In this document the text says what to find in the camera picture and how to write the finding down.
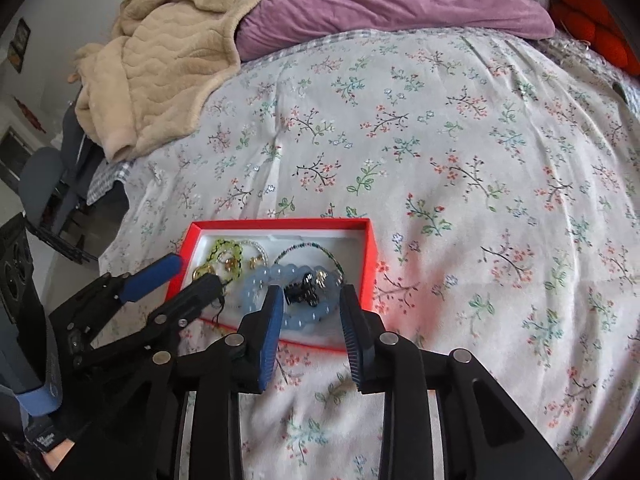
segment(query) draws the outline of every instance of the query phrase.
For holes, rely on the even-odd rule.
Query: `beige fleece blanket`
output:
[[[112,41],[76,52],[76,115],[107,160],[146,155],[198,127],[238,72],[234,33],[260,0],[124,0]]]

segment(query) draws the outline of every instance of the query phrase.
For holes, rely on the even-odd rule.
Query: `floral bedsheet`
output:
[[[638,403],[640,124],[606,79],[524,40],[352,32],[253,62],[125,187],[103,271],[177,250],[195,220],[371,218],[386,327],[469,348],[575,479]],[[159,301],[129,305],[102,340]],[[194,322],[182,350],[218,337]],[[277,360],[241,401],[247,478],[377,478],[382,398],[356,392],[345,355],[281,344]]]

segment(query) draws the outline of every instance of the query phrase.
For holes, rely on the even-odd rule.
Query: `jewelry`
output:
[[[316,285],[320,288],[325,288],[325,280],[326,277],[328,276],[328,274],[326,272],[324,272],[324,270],[318,270],[318,272],[316,272]]]
[[[199,267],[196,267],[195,270],[193,271],[193,274],[191,275],[193,281],[197,280],[198,278],[201,278],[202,276],[204,276],[205,274],[215,274],[216,271],[213,269],[213,267],[211,266],[211,264],[209,262],[206,262],[204,264],[202,264]]]
[[[259,264],[263,264],[265,267],[269,266],[269,257],[267,256],[267,251],[264,250],[259,243],[254,242],[253,240],[240,240],[238,242],[241,245],[251,245],[256,251],[260,254],[258,256],[252,256],[249,258],[249,268],[254,270],[255,267],[258,267]]]
[[[313,301],[307,301],[308,290],[313,287],[314,274],[324,275],[325,288],[319,292],[313,291],[318,303],[314,308]],[[338,272],[328,272],[325,268],[317,266],[313,269],[309,266],[297,267],[293,264],[281,266],[273,264],[271,267],[260,267],[245,275],[240,291],[240,308],[244,314],[260,309],[256,306],[258,291],[268,285],[280,285],[289,291],[286,312],[282,317],[282,328],[301,330],[306,325],[322,321],[326,316],[337,310],[340,303],[340,287],[342,278]],[[291,294],[292,288],[298,288],[301,295]]]
[[[291,247],[284,249],[284,251],[282,251],[278,255],[278,257],[273,261],[273,263],[274,264],[279,263],[279,261],[283,259],[291,251],[295,251],[296,249],[301,249],[303,247],[313,247],[314,249],[320,249],[334,263],[335,267],[338,269],[338,272],[340,272],[340,279],[341,280],[343,279],[344,270],[342,270],[342,266],[340,263],[338,263],[338,260],[335,259],[335,256],[333,256],[329,251],[327,251],[324,247],[322,247],[322,245],[316,244],[315,242],[302,242],[301,244],[292,245]]]
[[[291,283],[284,288],[284,297],[287,300],[287,304],[302,303],[306,301],[309,306],[316,307],[320,300],[316,294],[316,288],[314,287],[314,276],[311,272],[302,276],[302,281],[299,283]]]
[[[207,258],[208,262],[217,260],[225,264],[226,272],[231,274],[231,280],[237,280],[242,274],[242,246],[232,240],[219,238]]]

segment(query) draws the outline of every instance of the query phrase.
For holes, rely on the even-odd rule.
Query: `gray chair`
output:
[[[33,226],[43,223],[51,197],[60,199],[50,226],[46,226],[55,236],[60,235],[71,213],[86,201],[91,179],[104,158],[101,147],[85,136],[73,105],[65,113],[62,136],[60,151],[47,147],[31,155],[18,183],[25,215]]]

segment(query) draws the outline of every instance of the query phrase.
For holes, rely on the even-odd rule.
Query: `white wall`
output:
[[[15,100],[8,95],[0,94],[0,140],[4,138],[9,126],[15,130],[32,152],[43,146],[48,146],[54,138],[52,135],[45,135],[36,130],[22,114]]]
[[[0,225],[4,225],[21,211],[20,198],[0,180]]]
[[[73,53],[86,43],[107,43],[122,0],[25,0],[0,37],[0,51],[14,36],[19,18],[31,29],[22,73],[4,70],[0,92],[15,95],[55,136],[65,104],[78,92],[69,85]]]

